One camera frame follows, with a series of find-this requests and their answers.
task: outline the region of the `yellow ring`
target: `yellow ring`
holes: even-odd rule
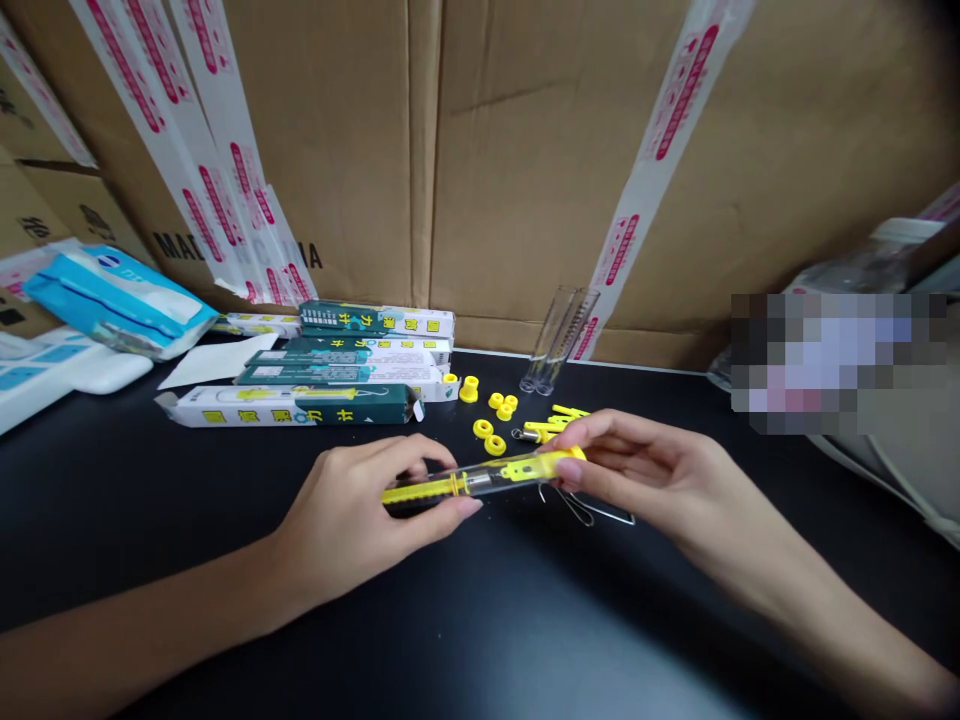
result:
[[[499,435],[491,435],[483,441],[483,449],[494,457],[500,457],[506,452],[507,444]]]
[[[473,424],[473,434],[481,440],[486,440],[493,435],[493,425],[490,424],[489,420],[483,420],[481,418]]]

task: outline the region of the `green and white box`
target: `green and white box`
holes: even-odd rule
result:
[[[237,385],[336,386],[398,383],[413,388],[424,402],[457,399],[460,382],[443,382],[443,373],[433,365],[251,365],[237,378]]]
[[[452,338],[456,316],[446,310],[310,300],[300,305],[300,322],[305,328],[322,327],[369,332],[372,335],[397,332],[427,338]]]
[[[296,338],[257,353],[248,365],[450,365],[449,340]]]
[[[402,425],[411,417],[423,419],[423,403],[404,385],[201,385],[179,399],[163,393],[156,402],[187,427]]]

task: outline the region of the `hand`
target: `hand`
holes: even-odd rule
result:
[[[574,445],[589,462],[558,463],[563,490],[582,490],[653,525],[751,609],[782,616],[798,584],[833,577],[712,439],[602,410],[570,423],[543,449]]]
[[[426,475],[424,458],[457,466],[449,450],[419,434],[335,448],[317,458],[271,538],[271,562],[302,603],[297,610],[349,592],[447,537],[480,509],[476,498],[456,497],[409,520],[390,517],[381,494],[404,471]]]

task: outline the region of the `yellow spring scale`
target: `yellow spring scale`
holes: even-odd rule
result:
[[[457,468],[449,474],[435,478],[430,476],[425,482],[414,482],[404,487],[391,488],[383,493],[383,504],[426,500],[444,496],[482,495],[485,492],[502,490],[504,487],[519,486],[532,482],[546,482],[557,477],[556,464],[562,458],[585,460],[583,451],[574,447],[569,450],[556,450],[548,453],[528,453],[502,460],[491,460],[467,468]],[[478,471],[486,470],[486,476],[495,476],[499,483],[486,482],[471,488],[468,477],[475,479]]]

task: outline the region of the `transparent plastic tube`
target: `transparent plastic tube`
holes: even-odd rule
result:
[[[530,366],[520,380],[520,389],[523,392],[533,392],[537,389],[537,380],[544,373],[547,355],[550,354],[554,342],[561,333],[563,320],[570,306],[573,305],[577,292],[577,288],[561,285],[554,293],[550,310],[547,311],[547,319],[543,321],[537,344],[533,346],[533,353],[530,355]]]
[[[487,495],[531,483],[548,482],[557,477],[557,461],[566,457],[585,459],[583,451],[573,447],[444,470],[424,478],[413,478],[399,487],[385,490],[383,504],[389,507],[427,505],[458,495]]]
[[[540,395],[546,396],[553,392],[557,376],[560,375],[567,358],[570,357],[573,346],[576,345],[577,338],[580,337],[583,326],[593,312],[593,306],[597,304],[599,297],[600,293],[597,290],[581,288],[577,291],[561,322],[560,333],[543,362],[543,370],[537,377],[536,390]]]

